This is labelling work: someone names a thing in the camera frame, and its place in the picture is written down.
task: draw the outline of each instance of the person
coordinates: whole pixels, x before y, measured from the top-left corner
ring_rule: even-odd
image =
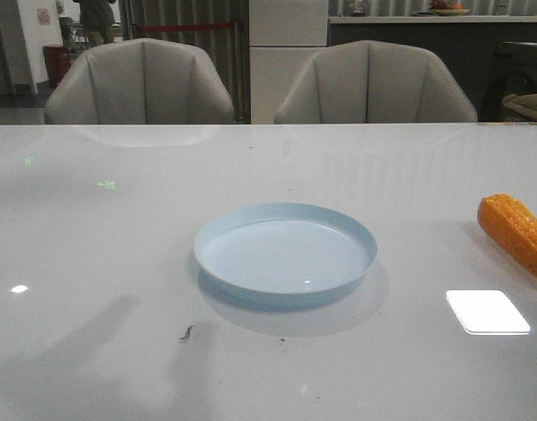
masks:
[[[117,0],[74,0],[79,3],[80,23],[85,27],[85,32],[92,46],[110,44],[114,42],[114,15],[111,4]]]

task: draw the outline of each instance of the corn cob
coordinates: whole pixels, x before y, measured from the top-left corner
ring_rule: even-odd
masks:
[[[499,246],[537,276],[537,218],[521,201],[506,194],[485,197],[477,220]]]

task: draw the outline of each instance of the chair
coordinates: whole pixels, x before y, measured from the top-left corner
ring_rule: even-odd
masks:
[[[476,121],[473,104],[438,56],[377,41],[316,52],[275,117],[277,124]]]
[[[158,39],[85,51],[45,107],[50,125],[231,124],[233,118],[208,54]]]

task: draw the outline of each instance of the gray chair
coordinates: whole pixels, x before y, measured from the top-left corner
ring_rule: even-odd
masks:
[[[158,39],[87,50],[48,98],[50,125],[231,124],[232,100],[208,54]]]
[[[316,52],[275,117],[277,124],[476,121],[473,104],[438,56],[377,41]]]

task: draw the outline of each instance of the orange corn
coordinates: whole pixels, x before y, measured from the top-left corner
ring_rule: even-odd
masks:
[[[477,220],[499,246],[537,276],[537,218],[521,201],[506,194],[485,197]]]

